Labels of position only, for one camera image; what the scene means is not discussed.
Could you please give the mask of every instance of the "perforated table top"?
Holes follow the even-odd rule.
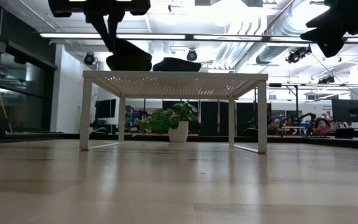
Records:
[[[220,100],[238,98],[266,81],[267,74],[199,72],[89,71],[85,78],[126,98],[183,98]]]

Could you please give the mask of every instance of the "computer monitor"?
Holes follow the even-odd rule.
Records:
[[[358,100],[332,100],[333,120],[358,122]]]
[[[116,100],[102,100],[96,102],[96,117],[113,118],[116,115]]]

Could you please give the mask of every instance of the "green leaves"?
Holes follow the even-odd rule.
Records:
[[[154,132],[167,134],[170,128],[176,129],[180,121],[198,121],[197,109],[186,102],[175,103],[169,109],[159,109],[149,118],[139,121],[139,128],[143,133]]]

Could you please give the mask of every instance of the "window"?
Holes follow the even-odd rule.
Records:
[[[296,111],[287,111],[287,117],[296,115]]]
[[[125,107],[125,129],[135,131],[136,124],[142,119],[144,99],[127,99]]]
[[[162,109],[162,99],[146,99],[147,114],[153,114],[158,109]]]
[[[2,102],[14,132],[45,131],[49,128],[50,102],[43,98],[0,88]],[[0,102],[0,118],[4,118]]]
[[[0,84],[20,88],[33,94],[52,95],[53,76],[29,62],[3,54]]]
[[[273,110],[272,111],[272,119],[273,121],[276,119],[282,120],[285,118],[285,111],[277,111],[277,110]]]

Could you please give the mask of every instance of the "white plant pot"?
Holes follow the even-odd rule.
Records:
[[[189,132],[189,122],[179,121],[178,128],[176,129],[170,128],[168,130],[169,141],[184,143],[187,140],[188,132]]]

